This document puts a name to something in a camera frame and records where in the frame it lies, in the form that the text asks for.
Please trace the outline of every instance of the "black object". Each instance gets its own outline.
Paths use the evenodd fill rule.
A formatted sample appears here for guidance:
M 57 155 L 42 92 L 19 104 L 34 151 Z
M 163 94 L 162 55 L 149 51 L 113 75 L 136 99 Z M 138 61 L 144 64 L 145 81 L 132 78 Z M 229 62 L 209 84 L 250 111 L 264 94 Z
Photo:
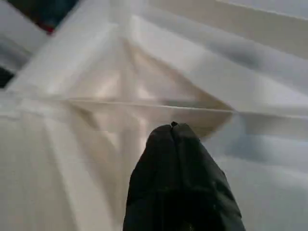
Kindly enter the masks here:
M 150 134 L 133 170 L 123 231 L 245 231 L 225 174 L 186 124 Z
M 5 88 L 8 82 L 14 77 L 14 74 L 0 67 L 0 88 Z

